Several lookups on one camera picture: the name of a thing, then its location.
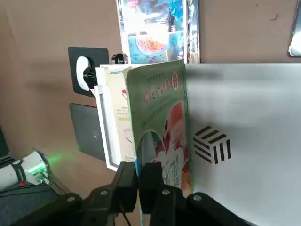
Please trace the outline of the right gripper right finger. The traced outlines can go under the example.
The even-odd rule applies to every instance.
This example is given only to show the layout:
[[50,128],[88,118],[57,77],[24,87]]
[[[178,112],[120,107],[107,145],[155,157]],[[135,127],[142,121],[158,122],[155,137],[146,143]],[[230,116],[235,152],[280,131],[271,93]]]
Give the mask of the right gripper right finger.
[[180,188],[165,185],[159,162],[141,169],[141,209],[151,226],[247,226],[248,222],[205,193],[184,197]]

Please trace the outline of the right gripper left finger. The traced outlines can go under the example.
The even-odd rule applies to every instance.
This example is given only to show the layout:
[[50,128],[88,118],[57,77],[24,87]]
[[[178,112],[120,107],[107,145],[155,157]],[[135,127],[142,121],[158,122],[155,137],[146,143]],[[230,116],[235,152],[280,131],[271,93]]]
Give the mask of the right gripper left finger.
[[112,182],[86,199],[67,193],[16,222],[18,226],[113,226],[118,214],[133,212],[137,200],[134,162],[121,162]]

